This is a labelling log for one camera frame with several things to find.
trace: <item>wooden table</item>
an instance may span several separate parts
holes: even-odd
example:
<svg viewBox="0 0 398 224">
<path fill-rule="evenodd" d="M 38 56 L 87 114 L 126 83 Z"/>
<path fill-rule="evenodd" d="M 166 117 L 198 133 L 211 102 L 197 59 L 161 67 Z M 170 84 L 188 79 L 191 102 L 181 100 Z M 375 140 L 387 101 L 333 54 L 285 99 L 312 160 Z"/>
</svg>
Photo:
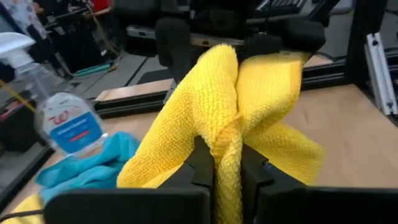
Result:
<svg viewBox="0 0 398 224">
<path fill-rule="evenodd" d="M 308 64 L 324 63 L 330 61 L 318 57 Z M 97 99 L 163 91 L 171 82 L 163 80 L 105 90 Z M 142 139 L 156 116 L 157 113 L 148 113 L 104 122 L 110 134 L 126 131 Z M 325 148 L 326 159 L 318 185 L 398 188 L 398 130 L 354 85 L 304 91 L 284 120 Z M 61 155 L 54 154 L 43 167 L 60 159 Z M 10 212 L 24 198 L 39 190 L 40 186 L 33 178 L 5 212 Z"/>
</svg>

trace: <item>bottle label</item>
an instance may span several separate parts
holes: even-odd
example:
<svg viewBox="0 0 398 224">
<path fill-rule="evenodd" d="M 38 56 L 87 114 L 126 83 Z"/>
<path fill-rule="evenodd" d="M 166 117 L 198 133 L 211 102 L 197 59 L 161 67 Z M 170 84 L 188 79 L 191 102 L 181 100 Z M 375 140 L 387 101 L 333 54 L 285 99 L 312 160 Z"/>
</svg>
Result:
<svg viewBox="0 0 398 224">
<path fill-rule="evenodd" d="M 90 112 L 61 124 L 50 132 L 52 140 L 66 153 L 77 152 L 101 136 L 102 130 Z"/>
<path fill-rule="evenodd" d="M 77 96 L 57 93 L 43 112 L 43 130 L 67 154 L 84 149 L 103 135 L 91 108 Z"/>
</svg>

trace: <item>yellow cable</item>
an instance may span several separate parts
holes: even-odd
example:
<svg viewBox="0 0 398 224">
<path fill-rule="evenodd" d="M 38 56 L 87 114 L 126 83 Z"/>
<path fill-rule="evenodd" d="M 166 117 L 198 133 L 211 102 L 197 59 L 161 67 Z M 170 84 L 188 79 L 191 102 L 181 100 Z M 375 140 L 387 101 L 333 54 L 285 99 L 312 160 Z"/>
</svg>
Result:
<svg viewBox="0 0 398 224">
<path fill-rule="evenodd" d="M 21 97 L 18 93 L 16 93 L 14 90 L 12 90 L 12 88 L 9 87 L 3 80 L 0 80 L 0 86 L 4 87 L 12 96 L 17 98 L 21 103 L 23 103 L 33 113 L 36 112 L 36 109 L 28 101 L 23 99 L 23 97 Z"/>
</svg>

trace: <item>glass cleaner bottle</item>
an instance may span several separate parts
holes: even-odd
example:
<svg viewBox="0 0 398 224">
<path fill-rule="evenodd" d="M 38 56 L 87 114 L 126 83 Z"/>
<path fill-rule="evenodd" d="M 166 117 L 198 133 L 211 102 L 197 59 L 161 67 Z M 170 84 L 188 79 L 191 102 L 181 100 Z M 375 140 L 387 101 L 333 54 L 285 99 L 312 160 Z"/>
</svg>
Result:
<svg viewBox="0 0 398 224">
<path fill-rule="evenodd" d="M 0 33 L 0 58 L 15 69 L 13 86 L 22 86 L 36 102 L 35 127 L 48 144 L 70 156 L 102 145 L 108 134 L 100 117 L 66 80 L 35 63 L 24 48 L 35 43 L 28 36 Z"/>
</svg>

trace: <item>yellow microfiber towel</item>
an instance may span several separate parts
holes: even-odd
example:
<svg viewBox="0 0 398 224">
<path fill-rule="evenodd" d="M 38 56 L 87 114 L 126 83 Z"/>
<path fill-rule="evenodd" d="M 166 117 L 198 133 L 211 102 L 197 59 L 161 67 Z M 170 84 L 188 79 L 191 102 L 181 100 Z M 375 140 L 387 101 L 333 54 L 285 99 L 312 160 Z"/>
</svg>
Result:
<svg viewBox="0 0 398 224">
<path fill-rule="evenodd" d="M 251 57 L 238 68 L 232 47 L 207 51 L 123 167 L 118 187 L 158 187 L 193 151 L 197 135 L 215 159 L 218 223 L 242 223 L 243 142 L 311 184 L 320 166 L 320 146 L 280 122 L 299 95 L 302 61 L 296 55 L 272 54 Z"/>
<path fill-rule="evenodd" d="M 38 194 L 33 194 L 22 201 L 11 213 L 26 212 L 42 209 L 44 207 L 44 201 Z M 43 224 L 43 218 L 41 215 L 30 215 L 26 217 L 10 218 L 5 220 L 1 224 Z"/>
</svg>

